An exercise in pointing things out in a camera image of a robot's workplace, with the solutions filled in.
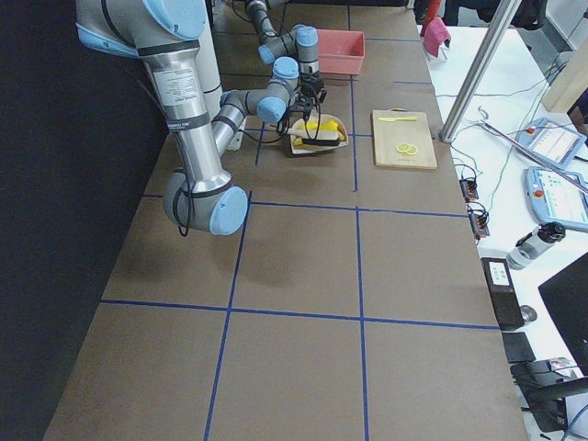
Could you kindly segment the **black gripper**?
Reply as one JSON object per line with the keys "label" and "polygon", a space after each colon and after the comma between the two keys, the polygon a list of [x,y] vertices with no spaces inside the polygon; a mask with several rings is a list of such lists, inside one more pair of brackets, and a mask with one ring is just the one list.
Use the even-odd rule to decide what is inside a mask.
{"label": "black gripper", "polygon": [[302,83],[316,83],[320,80],[320,65],[317,59],[310,62],[299,60],[299,68]]}
{"label": "black gripper", "polygon": [[298,92],[296,93],[297,109],[302,113],[318,110],[327,95],[324,81],[319,73],[301,73]]}

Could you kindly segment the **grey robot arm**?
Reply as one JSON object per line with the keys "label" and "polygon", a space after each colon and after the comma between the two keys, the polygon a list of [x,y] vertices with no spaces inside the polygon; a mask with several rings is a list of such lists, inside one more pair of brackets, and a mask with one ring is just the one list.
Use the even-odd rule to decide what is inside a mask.
{"label": "grey robot arm", "polygon": [[164,194],[164,211],[182,234],[230,235],[243,224],[248,197],[224,170],[221,157],[249,116],[279,123],[296,105],[322,101],[316,28],[298,24],[277,33],[272,1],[248,1],[262,62],[272,76],[261,89],[221,88],[202,1],[79,1],[76,27],[88,48],[141,60],[182,166]]}
{"label": "grey robot arm", "polygon": [[269,10],[286,3],[287,1],[244,1],[246,21],[253,25],[260,42],[258,54],[264,64],[272,64],[280,57],[297,55],[302,83],[321,88],[323,82],[318,29],[298,24],[290,31],[280,34],[273,28]]}

